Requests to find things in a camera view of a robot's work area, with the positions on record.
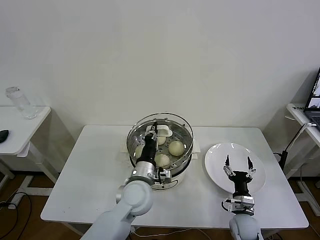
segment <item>silver metal bracket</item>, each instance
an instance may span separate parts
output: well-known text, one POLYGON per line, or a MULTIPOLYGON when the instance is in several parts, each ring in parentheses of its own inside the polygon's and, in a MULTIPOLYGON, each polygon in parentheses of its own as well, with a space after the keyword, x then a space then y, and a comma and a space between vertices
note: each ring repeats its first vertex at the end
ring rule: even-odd
POLYGON ((250 216, 255 214, 255 201, 252 196, 235 196, 227 198, 224 202, 228 204, 227 210, 234 214, 242 213, 250 216))

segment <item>white wall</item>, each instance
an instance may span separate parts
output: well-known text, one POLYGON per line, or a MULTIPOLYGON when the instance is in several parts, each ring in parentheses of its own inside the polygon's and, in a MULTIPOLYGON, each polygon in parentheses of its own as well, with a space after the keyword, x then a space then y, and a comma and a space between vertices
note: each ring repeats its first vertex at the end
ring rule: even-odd
MULTIPOLYGON (((193 126, 263 130, 320 65, 319 8, 317 0, 2 0, 0 92, 20 86, 52 107, 49 129, 74 139, 86 124, 131 125, 162 111, 193 126)), ((53 138, 59 149, 67 139, 53 138)))

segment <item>metal steamer basket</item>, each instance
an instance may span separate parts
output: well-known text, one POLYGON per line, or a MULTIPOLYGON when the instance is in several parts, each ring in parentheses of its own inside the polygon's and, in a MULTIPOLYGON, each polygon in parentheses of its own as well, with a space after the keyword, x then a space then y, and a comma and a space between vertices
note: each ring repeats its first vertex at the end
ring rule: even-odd
POLYGON ((176 181, 179 175, 185 171, 191 161, 193 151, 193 139, 194 134, 190 124, 182 117, 173 113, 156 113, 149 115, 140 121, 138 121, 130 130, 127 139, 126 147, 130 155, 130 161, 133 167, 136 166, 136 148, 140 145, 144 145, 144 137, 148 126, 152 126, 154 122, 157 125, 166 125, 172 131, 172 135, 166 138, 164 144, 158 146, 156 154, 165 154, 170 159, 170 165, 167 168, 171 172, 172 181, 176 181), (180 141, 183 143, 184 151, 180 156, 174 156, 169 153, 169 145, 173 141, 180 141))

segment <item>cable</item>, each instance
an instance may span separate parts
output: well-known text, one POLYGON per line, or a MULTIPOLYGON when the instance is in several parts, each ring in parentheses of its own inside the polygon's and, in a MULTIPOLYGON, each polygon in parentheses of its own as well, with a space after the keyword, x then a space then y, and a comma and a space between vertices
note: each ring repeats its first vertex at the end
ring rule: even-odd
POLYGON ((227 212, 229 212, 229 210, 226 209, 225 206, 224 206, 224 201, 221 202, 221 207, 222 207, 224 210, 226 210, 227 212))
POLYGON ((295 144, 295 141, 297 140, 297 138, 299 137, 299 135, 308 127, 315 127, 316 124, 315 123, 312 123, 312 122, 306 122, 305 124, 303 124, 299 131, 294 135, 293 139, 289 142, 288 146, 286 146, 285 150, 282 151, 281 154, 275 152, 274 154, 278 154, 280 156, 280 161, 278 162, 279 165, 280 165, 280 168, 282 170, 284 170, 285 168, 285 165, 286 165, 286 160, 287 160, 287 157, 288 157, 288 152, 287 150, 288 149, 291 149, 292 146, 295 144))
POLYGON ((8 197, 7 200, 2 201, 1 203, 7 203, 7 202, 9 201, 9 199, 10 199, 18 190, 19 190, 19 188, 17 188, 16 190, 14 190, 14 192, 11 193, 11 195, 8 197))
POLYGON ((173 232, 165 233, 165 234, 138 235, 138 234, 136 234, 135 232, 134 232, 134 234, 137 235, 138 237, 146 238, 146 237, 168 236, 168 235, 171 235, 171 234, 181 233, 181 232, 185 232, 185 231, 189 231, 189 230, 191 230, 191 228, 184 229, 184 230, 180 230, 180 231, 173 231, 173 232))
POLYGON ((15 229, 15 227, 17 226, 18 215, 19 215, 19 213, 18 213, 18 207, 17 207, 17 205, 15 205, 14 203, 10 203, 10 204, 12 204, 12 205, 15 206, 15 210, 16 210, 16 211, 15 211, 15 212, 16 212, 15 223, 14 223, 14 225, 12 226, 12 228, 11 228, 5 235, 3 235, 3 236, 0 237, 0 239, 3 239, 4 237, 8 236, 8 235, 13 231, 13 229, 15 229))
POLYGON ((284 240, 283 238, 282 238, 282 236, 279 234, 279 233, 275 233, 275 234, 277 234, 278 235, 278 237, 280 238, 280 240, 284 240))
MULTIPOLYGON (((168 235, 171 235, 171 234, 175 234, 175 233, 181 233, 181 232, 185 232, 185 231, 189 231, 189 230, 192 230, 191 228, 188 228, 188 229, 184 229, 184 230, 179 230, 179 231, 173 231, 173 232, 170 232, 170 233, 165 233, 165 234, 154 234, 154 235, 138 235, 134 232, 135 235, 137 235, 138 237, 157 237, 157 236, 168 236, 168 235)), ((212 240, 211 237, 209 237, 208 234, 206 234, 204 231, 202 231, 201 229, 198 229, 198 228, 195 228, 195 230, 198 230, 200 231, 201 233, 203 233, 209 240, 212 240)))
POLYGON ((29 211, 28 218, 27 218, 27 220, 26 220, 26 222, 25 222, 25 224, 24 224, 24 226, 23 226, 22 231, 20 232, 20 234, 19 234, 19 236, 18 236, 18 238, 17 238, 16 240, 19 240, 19 239, 20 239, 21 235, 23 234, 23 232, 24 232, 24 230, 26 229, 27 224, 28 224, 28 222, 29 222, 29 219, 30 219, 30 216, 31 216, 31 212, 32 212, 32 202, 31 202, 31 198, 30 198, 30 196, 29 196, 28 194, 26 194, 25 192, 22 192, 22 191, 16 192, 17 190, 15 190, 15 191, 11 194, 11 196, 8 198, 7 201, 2 202, 2 203, 7 203, 7 204, 10 204, 10 205, 14 205, 14 206, 15 206, 15 209, 16 209, 16 221, 15 221, 15 224, 14 224, 14 226, 12 227, 12 229, 11 229, 9 232, 7 232, 4 236, 0 237, 0 239, 3 239, 5 236, 7 236, 9 233, 11 233, 11 231, 16 227, 17 222, 18 222, 18 207, 17 207, 16 204, 14 204, 14 203, 12 203, 12 202, 8 202, 9 199, 12 198, 13 196, 15 196, 15 195, 17 195, 17 194, 26 195, 27 198, 28 198, 28 200, 29 200, 29 203, 30 203, 30 211, 29 211))
POLYGON ((286 146, 285 151, 288 150, 289 146, 298 138, 298 136, 301 134, 300 131, 302 130, 302 128, 304 128, 306 125, 308 124, 308 122, 306 122, 305 124, 303 124, 299 131, 294 135, 294 137, 292 138, 292 140, 290 141, 290 143, 288 144, 288 146, 286 146))
POLYGON ((318 237, 320 238, 319 233, 315 230, 314 226, 311 225, 311 223, 309 223, 310 227, 313 229, 313 231, 318 235, 318 237))
POLYGON ((202 231, 201 229, 196 228, 195 230, 198 230, 200 232, 202 232, 209 240, 212 240, 211 237, 209 237, 208 234, 206 234, 204 231, 202 231))

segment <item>steamed bun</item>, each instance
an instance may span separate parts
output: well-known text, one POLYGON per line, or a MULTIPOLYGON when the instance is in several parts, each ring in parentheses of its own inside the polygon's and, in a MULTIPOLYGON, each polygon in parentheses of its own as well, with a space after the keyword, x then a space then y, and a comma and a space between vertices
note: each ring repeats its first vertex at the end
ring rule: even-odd
POLYGON ((170 166, 170 158, 165 154, 156 155, 154 161, 158 167, 162 167, 163 169, 170 166))
POLYGON ((165 136, 158 136, 158 145, 165 144, 167 138, 165 136))
POLYGON ((173 156, 180 156, 184 153, 184 145, 180 141, 173 141, 169 145, 169 153, 173 156))

